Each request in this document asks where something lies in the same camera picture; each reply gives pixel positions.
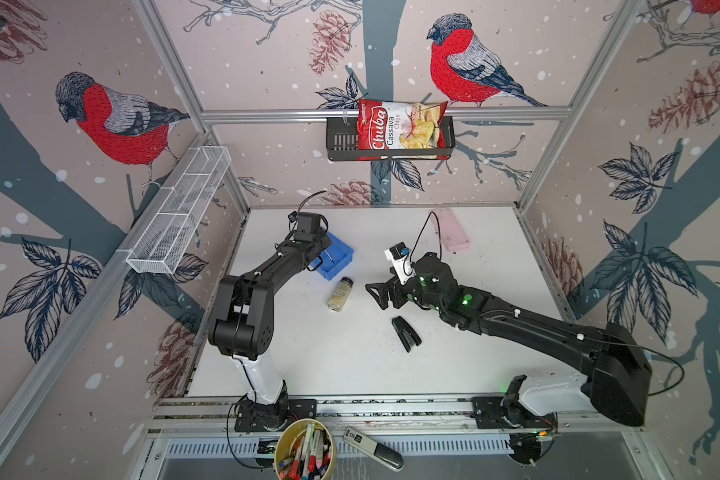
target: work surface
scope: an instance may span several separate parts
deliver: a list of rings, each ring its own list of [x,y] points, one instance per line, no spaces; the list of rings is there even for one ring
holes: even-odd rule
[[[329,231],[355,249],[353,261],[333,280],[317,272],[295,275],[275,295],[275,334],[269,351],[291,395],[503,392],[516,375],[569,374],[564,363],[497,337],[462,332],[412,303],[381,310],[365,283],[384,282],[392,265],[384,250],[410,248],[429,208],[322,208]],[[552,295],[509,207],[462,206],[453,212],[470,248],[444,261],[460,285],[487,290],[524,309],[559,319]],[[288,233],[290,210],[254,210],[230,274],[248,272],[274,254]],[[428,224],[414,259],[438,252]],[[342,276],[355,285],[344,310],[326,302]],[[403,316],[422,338],[406,353],[391,320]],[[227,356],[206,343],[190,396],[241,396],[244,377]]]

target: bird head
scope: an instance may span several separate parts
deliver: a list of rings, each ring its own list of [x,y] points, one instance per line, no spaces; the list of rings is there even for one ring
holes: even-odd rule
[[[471,29],[472,22],[469,21],[467,15],[461,13],[449,13],[443,15],[432,25],[427,34],[427,40],[432,40],[434,44],[440,46],[445,42],[448,36],[461,28]]]
[[[59,104],[59,112],[64,121],[75,119],[86,121],[88,116],[85,113],[83,95],[88,88],[96,85],[96,82],[81,72],[72,72],[59,81],[56,86],[56,102]]]

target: wall-mounted basket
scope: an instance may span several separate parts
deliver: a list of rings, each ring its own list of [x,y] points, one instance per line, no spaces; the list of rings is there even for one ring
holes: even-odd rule
[[[142,274],[172,274],[230,166],[224,147],[200,147],[126,262]]]
[[[347,117],[326,119],[326,149],[331,161],[354,161],[361,157],[381,157],[382,160],[432,160],[416,158],[419,155],[437,155],[451,157],[456,146],[454,122],[452,117],[444,116],[440,121],[440,132],[445,140],[445,148],[397,148],[389,150],[358,150],[358,118]]]

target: black basket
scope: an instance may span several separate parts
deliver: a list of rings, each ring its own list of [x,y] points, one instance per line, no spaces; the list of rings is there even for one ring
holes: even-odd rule
[[[360,157],[381,157],[382,160],[434,160],[416,158],[418,155],[437,155],[451,158],[456,146],[454,122],[449,116],[440,120],[440,135],[445,140],[445,148],[391,148],[389,150],[358,150],[358,118],[327,118],[326,149],[331,161],[354,161]]]

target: logo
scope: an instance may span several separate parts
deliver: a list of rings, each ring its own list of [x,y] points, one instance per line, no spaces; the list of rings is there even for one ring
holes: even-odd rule
[[[368,129],[368,144],[374,150],[385,150],[384,132],[387,128],[387,109],[374,107],[371,109],[371,125]]]

